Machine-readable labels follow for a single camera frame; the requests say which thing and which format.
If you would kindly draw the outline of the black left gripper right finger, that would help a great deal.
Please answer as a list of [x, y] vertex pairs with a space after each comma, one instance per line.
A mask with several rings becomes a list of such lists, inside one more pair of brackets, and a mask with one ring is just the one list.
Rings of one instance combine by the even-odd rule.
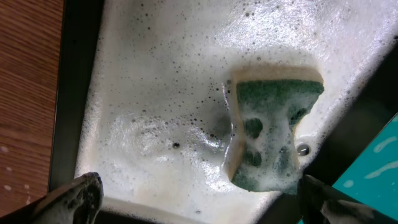
[[297, 196], [304, 224], [397, 224], [397, 220], [304, 175]]

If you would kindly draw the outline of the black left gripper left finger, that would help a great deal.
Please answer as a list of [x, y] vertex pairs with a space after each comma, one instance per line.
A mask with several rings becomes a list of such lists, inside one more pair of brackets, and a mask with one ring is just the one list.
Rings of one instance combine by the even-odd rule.
[[88, 172], [1, 217], [1, 224], [92, 224], [101, 210], [103, 196], [99, 173]]

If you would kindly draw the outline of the yellow sponge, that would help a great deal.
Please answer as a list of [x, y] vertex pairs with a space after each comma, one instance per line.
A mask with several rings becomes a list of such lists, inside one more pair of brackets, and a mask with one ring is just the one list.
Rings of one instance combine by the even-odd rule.
[[295, 129], [323, 93], [322, 76], [310, 67], [258, 66], [231, 78], [231, 183], [250, 192], [295, 194], [302, 176]]

